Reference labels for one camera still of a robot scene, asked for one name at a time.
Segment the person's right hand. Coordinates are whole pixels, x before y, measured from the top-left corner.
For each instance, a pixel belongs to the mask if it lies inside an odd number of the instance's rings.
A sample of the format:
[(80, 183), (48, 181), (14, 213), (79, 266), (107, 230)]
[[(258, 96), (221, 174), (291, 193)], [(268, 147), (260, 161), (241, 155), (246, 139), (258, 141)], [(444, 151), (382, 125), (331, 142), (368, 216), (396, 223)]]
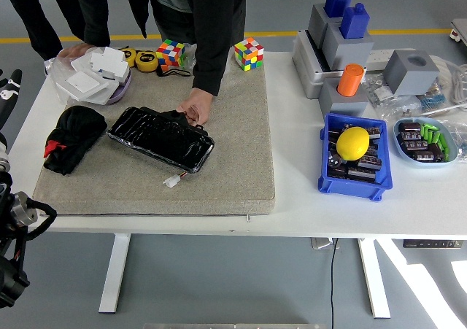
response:
[(74, 46), (62, 49), (62, 51), (60, 51), (57, 56), (60, 58), (79, 58), (83, 56), (90, 48), (94, 48), (94, 45), (87, 43), (76, 44)]

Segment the person's left hand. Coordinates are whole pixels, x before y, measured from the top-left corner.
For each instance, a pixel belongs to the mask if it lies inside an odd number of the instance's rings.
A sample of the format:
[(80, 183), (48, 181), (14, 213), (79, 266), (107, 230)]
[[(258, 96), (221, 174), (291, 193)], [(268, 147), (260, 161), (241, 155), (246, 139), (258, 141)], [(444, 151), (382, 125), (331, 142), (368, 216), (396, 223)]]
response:
[(190, 95), (178, 105), (176, 111), (183, 113), (190, 125), (203, 125), (209, 119), (213, 99), (211, 93), (193, 88)]

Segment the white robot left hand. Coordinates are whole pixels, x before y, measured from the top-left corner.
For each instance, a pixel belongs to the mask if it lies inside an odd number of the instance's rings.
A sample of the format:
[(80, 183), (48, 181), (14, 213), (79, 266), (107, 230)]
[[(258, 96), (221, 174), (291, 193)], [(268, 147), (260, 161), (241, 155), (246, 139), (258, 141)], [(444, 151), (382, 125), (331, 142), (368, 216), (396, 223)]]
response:
[(16, 69), (9, 79), (1, 81), (1, 128), (4, 127), (17, 103), (22, 76), (23, 72)]

